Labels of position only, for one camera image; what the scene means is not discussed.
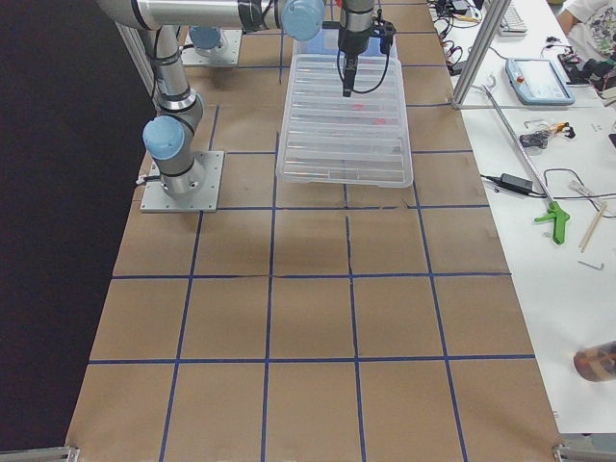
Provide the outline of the robot arm at lid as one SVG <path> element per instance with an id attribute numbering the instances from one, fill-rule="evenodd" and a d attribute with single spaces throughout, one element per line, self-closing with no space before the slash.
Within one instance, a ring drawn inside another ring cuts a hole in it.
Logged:
<path id="1" fill-rule="evenodd" d="M 218 200 L 223 156 L 197 153 L 193 137 L 205 104 L 191 86 L 187 66 L 233 66 L 242 37 L 278 30 L 297 41 L 323 29 L 339 32 L 345 54 L 343 89 L 354 90 L 357 59 L 376 33 L 373 1 L 342 1 L 337 21 L 325 18 L 323 1 L 101 1 L 99 8 L 118 28 L 136 35 L 139 64 L 151 68 L 150 97 L 157 114 L 142 140 L 153 161 L 146 198 L 166 200 L 174 210 L 213 209 Z"/>

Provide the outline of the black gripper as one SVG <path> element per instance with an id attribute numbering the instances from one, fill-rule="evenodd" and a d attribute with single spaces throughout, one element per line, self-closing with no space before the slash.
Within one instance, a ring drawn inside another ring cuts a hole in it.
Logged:
<path id="1" fill-rule="evenodd" d="M 351 97 L 354 91 L 357 73 L 357 57 L 363 54 L 372 36 L 373 26 L 360 32 L 352 32 L 340 26 L 338 35 L 338 48 L 346 56 L 343 67 L 343 97 Z"/>

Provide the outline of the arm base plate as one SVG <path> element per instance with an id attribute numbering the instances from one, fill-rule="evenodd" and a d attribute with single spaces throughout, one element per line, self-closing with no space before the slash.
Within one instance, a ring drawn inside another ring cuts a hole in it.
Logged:
<path id="1" fill-rule="evenodd" d="M 243 31 L 219 27 L 190 27 L 182 45 L 184 67 L 231 67 L 240 60 Z"/>
<path id="2" fill-rule="evenodd" d="M 164 176 L 153 163 L 154 179 L 144 183 L 141 211 L 145 213 L 213 213 L 224 163 L 223 151 L 194 151 L 192 169 L 183 176 Z"/>

